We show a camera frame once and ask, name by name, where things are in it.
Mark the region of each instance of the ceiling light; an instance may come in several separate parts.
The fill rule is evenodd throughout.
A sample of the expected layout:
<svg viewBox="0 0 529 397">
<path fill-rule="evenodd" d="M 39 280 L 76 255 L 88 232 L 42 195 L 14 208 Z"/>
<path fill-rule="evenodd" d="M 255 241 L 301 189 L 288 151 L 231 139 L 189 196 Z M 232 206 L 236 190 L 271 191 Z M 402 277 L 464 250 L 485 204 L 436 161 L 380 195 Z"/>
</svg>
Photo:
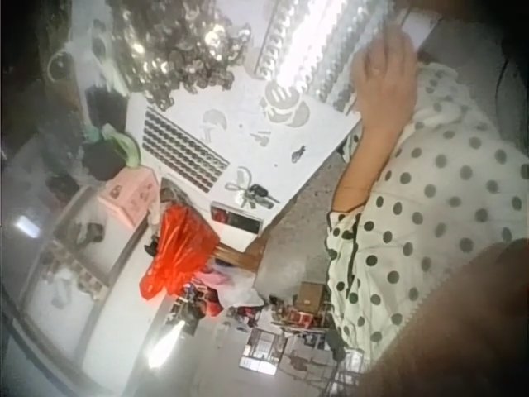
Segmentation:
<svg viewBox="0 0 529 397">
<path fill-rule="evenodd" d="M 21 215 L 15 222 L 15 226 L 31 238 L 38 238 L 41 235 L 41 228 L 35 225 L 28 217 Z"/>
</svg>

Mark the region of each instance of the red item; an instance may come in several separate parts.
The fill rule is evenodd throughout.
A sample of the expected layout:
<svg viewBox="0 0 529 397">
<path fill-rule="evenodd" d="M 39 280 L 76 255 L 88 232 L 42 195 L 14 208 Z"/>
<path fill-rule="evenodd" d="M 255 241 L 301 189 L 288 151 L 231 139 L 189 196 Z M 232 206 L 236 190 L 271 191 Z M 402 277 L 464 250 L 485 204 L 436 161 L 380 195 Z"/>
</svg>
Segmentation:
<svg viewBox="0 0 529 397">
<path fill-rule="evenodd" d="M 217 302 L 206 302 L 206 316 L 207 317 L 216 317 L 222 313 L 222 306 Z"/>
<path fill-rule="evenodd" d="M 158 252 L 140 282 L 141 296 L 153 299 L 164 287 L 170 295 L 179 293 L 206 266 L 218 243 L 218 235 L 192 208 L 168 208 Z"/>
</svg>

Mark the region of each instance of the brown box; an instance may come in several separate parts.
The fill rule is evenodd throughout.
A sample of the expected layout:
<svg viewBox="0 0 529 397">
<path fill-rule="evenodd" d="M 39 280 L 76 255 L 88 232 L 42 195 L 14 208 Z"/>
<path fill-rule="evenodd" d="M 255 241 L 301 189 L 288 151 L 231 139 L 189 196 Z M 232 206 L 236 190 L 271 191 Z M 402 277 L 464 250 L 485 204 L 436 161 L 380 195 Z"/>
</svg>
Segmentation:
<svg viewBox="0 0 529 397">
<path fill-rule="evenodd" d="M 300 312 L 318 314 L 322 305 L 324 284 L 303 281 L 299 287 L 298 297 L 294 307 Z"/>
</svg>

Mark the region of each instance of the fluorescent light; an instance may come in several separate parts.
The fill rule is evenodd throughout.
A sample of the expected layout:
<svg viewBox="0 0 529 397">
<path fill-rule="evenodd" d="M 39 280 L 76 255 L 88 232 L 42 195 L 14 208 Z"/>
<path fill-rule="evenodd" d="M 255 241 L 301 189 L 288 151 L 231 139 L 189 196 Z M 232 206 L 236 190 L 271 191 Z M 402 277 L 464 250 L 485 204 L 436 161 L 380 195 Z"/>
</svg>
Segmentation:
<svg viewBox="0 0 529 397">
<path fill-rule="evenodd" d="M 179 340 L 184 325 L 185 321 L 180 321 L 156 343 L 149 354 L 149 367 L 151 369 L 160 368 L 167 361 Z"/>
<path fill-rule="evenodd" d="M 41 228 L 36 226 L 24 215 L 18 217 L 17 221 L 15 222 L 15 226 L 18 228 L 18 230 L 31 238 L 37 238 L 41 235 Z"/>
</svg>

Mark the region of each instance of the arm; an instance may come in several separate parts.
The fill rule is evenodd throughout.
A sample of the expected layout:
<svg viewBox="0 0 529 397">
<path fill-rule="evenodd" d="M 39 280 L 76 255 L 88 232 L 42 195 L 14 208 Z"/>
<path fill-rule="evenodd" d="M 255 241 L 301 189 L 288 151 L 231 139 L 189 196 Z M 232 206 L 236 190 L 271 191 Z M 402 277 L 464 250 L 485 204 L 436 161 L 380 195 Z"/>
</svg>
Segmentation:
<svg viewBox="0 0 529 397">
<path fill-rule="evenodd" d="M 355 155 L 340 177 L 332 200 L 332 211 L 348 213 L 367 201 L 393 149 L 392 145 L 381 147 L 369 138 L 373 135 L 370 132 L 364 134 Z"/>
<path fill-rule="evenodd" d="M 396 26 L 375 39 L 353 62 L 352 79 L 364 131 L 341 176 L 332 210 L 346 213 L 365 204 L 417 101 L 417 56 Z"/>
</svg>

